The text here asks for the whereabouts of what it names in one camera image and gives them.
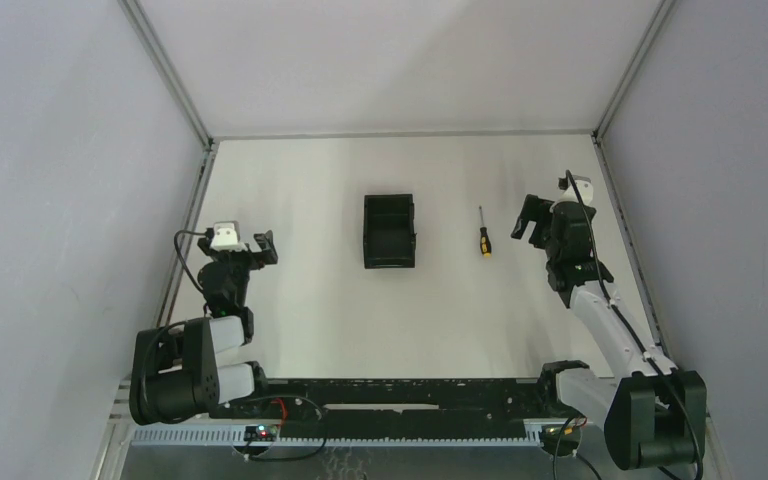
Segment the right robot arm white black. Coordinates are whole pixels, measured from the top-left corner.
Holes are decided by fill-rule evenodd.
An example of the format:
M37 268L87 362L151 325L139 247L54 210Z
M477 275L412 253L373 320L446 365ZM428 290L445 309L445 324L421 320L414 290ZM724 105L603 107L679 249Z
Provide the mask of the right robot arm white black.
M547 281L587 328L613 374L598 377L582 361L543 367L550 399L599 427L622 470L700 465L705 453L707 389L695 371L682 370L633 325L613 276L593 253L596 211L575 199L552 202L527 195L514 230L546 253Z

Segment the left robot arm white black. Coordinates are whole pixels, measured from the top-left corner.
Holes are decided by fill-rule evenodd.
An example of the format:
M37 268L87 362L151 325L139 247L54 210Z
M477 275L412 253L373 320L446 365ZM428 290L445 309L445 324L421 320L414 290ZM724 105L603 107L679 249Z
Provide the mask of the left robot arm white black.
M188 276L202 294L202 317L143 330L136 337L129 410L139 425L182 423L267 388L258 362L220 365L218 358L253 340L254 314L246 295L252 272L278 262L274 235L255 234L258 248L252 250L240 240L235 223L225 222L197 238L209 261Z

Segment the black yellow screwdriver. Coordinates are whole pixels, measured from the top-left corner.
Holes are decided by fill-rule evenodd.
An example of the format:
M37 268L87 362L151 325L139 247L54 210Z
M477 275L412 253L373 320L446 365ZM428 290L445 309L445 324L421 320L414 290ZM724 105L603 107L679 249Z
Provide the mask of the black yellow screwdriver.
M481 205L478 206L478 211L479 211L479 219L480 219L479 245L481 249L481 254L483 257L489 258L492 256L492 243L489 237L488 229L485 225L484 212L483 212L483 207Z

